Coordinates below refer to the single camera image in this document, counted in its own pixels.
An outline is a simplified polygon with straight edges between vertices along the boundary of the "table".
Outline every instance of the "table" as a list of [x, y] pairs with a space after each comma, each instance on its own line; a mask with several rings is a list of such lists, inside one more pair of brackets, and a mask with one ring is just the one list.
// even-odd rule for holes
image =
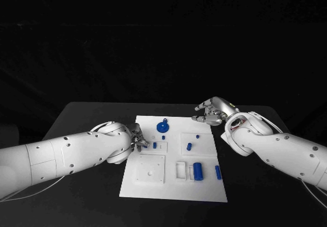
[[[106, 121], [130, 124], [137, 115], [202, 115], [194, 106], [75, 102], [65, 107], [43, 140], [89, 131]], [[238, 108], [255, 111], [289, 132], [271, 107]], [[227, 203], [121, 198], [125, 162], [104, 162], [66, 176], [39, 195], [0, 204], [0, 226], [323, 226], [327, 210], [301, 182], [268, 166], [255, 153], [243, 157], [230, 149], [220, 139], [223, 125], [212, 127], [212, 131]], [[21, 196], [52, 182], [34, 185]]]

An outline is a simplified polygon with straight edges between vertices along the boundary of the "white platform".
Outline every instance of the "white platform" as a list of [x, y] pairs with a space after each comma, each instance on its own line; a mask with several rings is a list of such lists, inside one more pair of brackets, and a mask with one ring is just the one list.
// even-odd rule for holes
[[[160, 133], [157, 131], [157, 123], [161, 122], [164, 118], [167, 118], [170, 128], [167, 133]], [[213, 151], [209, 152], [207, 156], [203, 156], [200, 153], [193, 154], [191, 156], [181, 155], [181, 133], [200, 135], [200, 138], [193, 142], [197, 145], [200, 145], [200, 141], [204, 142], [202, 139], [206, 137], [207, 142], [202, 144], [202, 150], [207, 153], [207, 148], [210, 147], [210, 149], [216, 152], [215, 147], [212, 148], [215, 141], [210, 126], [204, 123], [193, 121], [190, 117], [137, 116], [135, 122], [141, 126], [144, 138], [148, 142], [151, 142], [151, 145], [153, 142], [157, 142], [158, 147], [160, 142], [164, 142], [167, 143], [167, 149], [161, 146], [163, 150], [155, 150], [150, 146], [148, 148], [142, 148], [141, 152], [134, 151], [131, 153], [125, 164], [119, 196], [226, 202], [223, 180], [216, 179], [215, 166], [219, 165], [219, 162]], [[141, 169], [140, 156], [164, 156], [164, 166], [158, 166], [158, 160], [155, 157], [150, 157], [151, 160], [147, 162], [147, 167]], [[184, 180], [176, 179], [177, 162], [184, 162], [186, 164]], [[189, 170], [191, 169], [190, 166], [193, 166], [194, 162], [202, 163], [202, 181], [194, 181], [193, 175], [189, 175]], [[160, 170], [164, 171], [163, 183], [158, 182], [161, 178], [158, 174]], [[141, 175], [142, 177], [141, 182], [137, 180], [140, 178], [135, 178], [137, 175]]]

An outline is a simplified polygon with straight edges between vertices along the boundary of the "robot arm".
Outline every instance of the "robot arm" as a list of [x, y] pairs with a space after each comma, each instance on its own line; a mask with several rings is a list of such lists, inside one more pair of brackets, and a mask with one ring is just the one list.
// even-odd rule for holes
[[196, 110], [206, 108], [193, 120], [219, 125], [226, 120], [222, 139], [243, 156], [255, 152], [261, 160], [289, 176], [327, 190], [327, 147], [288, 134], [274, 134], [262, 117], [242, 113], [223, 99], [213, 97]]
[[119, 164], [140, 146], [148, 146], [137, 123], [108, 122], [88, 131], [0, 149], [0, 198], [26, 187], [73, 174], [105, 160]]

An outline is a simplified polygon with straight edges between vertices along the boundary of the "blue cylinder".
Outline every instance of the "blue cylinder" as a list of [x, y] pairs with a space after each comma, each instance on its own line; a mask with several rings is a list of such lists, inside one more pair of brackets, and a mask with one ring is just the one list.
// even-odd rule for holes
[[202, 181], [203, 175], [202, 175], [202, 164], [200, 164], [200, 162], [196, 162], [193, 164], [193, 171], [194, 171], [194, 180]]
[[190, 150], [191, 148], [191, 143], [187, 144], [186, 150]]
[[222, 179], [222, 174], [220, 174], [219, 166], [215, 166], [215, 168], [216, 168], [216, 179], [220, 180]]
[[163, 119], [163, 122], [157, 124], [157, 131], [166, 133], [168, 131], [167, 119]]

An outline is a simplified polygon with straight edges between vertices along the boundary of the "blue object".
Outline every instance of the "blue object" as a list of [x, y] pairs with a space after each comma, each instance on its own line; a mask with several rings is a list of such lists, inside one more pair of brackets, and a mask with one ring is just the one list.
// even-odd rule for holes
[[215, 168], [216, 168], [216, 179], [220, 180], [222, 179], [222, 174], [220, 174], [219, 166], [215, 166]]
[[191, 143], [187, 144], [186, 150], [190, 150], [191, 148]]
[[202, 181], [203, 175], [202, 175], [202, 164], [200, 164], [200, 162], [196, 162], [193, 164], [193, 171], [194, 171], [194, 180]]
[[157, 124], [157, 131], [166, 133], [168, 131], [167, 119], [163, 119], [163, 122]]

